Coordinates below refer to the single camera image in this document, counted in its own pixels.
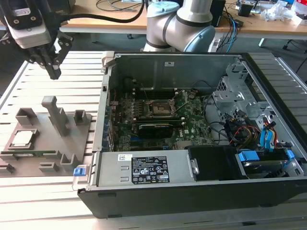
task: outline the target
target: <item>desk leg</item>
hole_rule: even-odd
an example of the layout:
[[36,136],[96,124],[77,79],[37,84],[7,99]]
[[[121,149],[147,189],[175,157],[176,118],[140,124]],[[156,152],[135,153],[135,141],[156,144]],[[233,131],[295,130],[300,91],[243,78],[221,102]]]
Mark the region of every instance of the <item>desk leg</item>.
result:
[[259,42],[259,47],[263,47],[264,42],[265,42],[265,38],[262,38]]
[[99,40],[99,33],[91,33],[92,43],[96,43]]

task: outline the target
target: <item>barcode sticker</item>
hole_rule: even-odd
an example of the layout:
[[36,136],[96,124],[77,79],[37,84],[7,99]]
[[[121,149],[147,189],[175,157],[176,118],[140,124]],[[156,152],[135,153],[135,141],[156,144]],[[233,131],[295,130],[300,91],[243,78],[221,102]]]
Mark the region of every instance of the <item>barcode sticker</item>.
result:
[[132,154],[119,154],[118,161],[131,161]]

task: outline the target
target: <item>regulatory label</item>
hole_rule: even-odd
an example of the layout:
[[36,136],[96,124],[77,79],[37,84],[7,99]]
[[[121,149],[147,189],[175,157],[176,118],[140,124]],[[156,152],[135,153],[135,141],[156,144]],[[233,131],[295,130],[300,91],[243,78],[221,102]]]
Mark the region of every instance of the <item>regulatory label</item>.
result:
[[31,13],[30,8],[23,8],[23,9],[17,9],[13,10],[14,16],[24,16],[24,15],[29,15]]
[[131,171],[134,184],[169,183],[166,157],[133,157]]
[[119,154],[118,161],[131,161],[132,154]]

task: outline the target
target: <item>floor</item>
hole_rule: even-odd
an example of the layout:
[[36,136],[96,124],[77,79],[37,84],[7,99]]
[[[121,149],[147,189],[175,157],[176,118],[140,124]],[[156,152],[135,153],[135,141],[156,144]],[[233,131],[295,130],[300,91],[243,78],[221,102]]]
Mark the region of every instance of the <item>floor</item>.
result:
[[[71,34],[74,37],[72,50],[74,51],[139,51],[143,48],[146,37],[142,34],[133,34],[133,39],[128,39],[126,34],[100,34],[98,42],[92,43],[90,34]],[[286,40],[267,39],[265,47],[258,46],[259,39],[238,38],[234,43],[231,52],[272,52],[281,56],[286,63],[297,70],[302,61],[307,57],[304,51],[307,50],[307,42],[295,41],[289,44],[287,50],[283,50]],[[8,47],[0,46],[0,96],[10,84],[14,75],[21,66],[23,60],[18,54]],[[302,66],[298,75],[307,81],[307,62]]]

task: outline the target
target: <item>power supply label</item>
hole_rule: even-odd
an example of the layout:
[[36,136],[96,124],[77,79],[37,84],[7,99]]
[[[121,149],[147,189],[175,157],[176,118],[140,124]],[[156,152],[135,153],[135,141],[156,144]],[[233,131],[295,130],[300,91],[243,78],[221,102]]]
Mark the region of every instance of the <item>power supply label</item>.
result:
[[132,157],[134,184],[169,183],[166,157]]

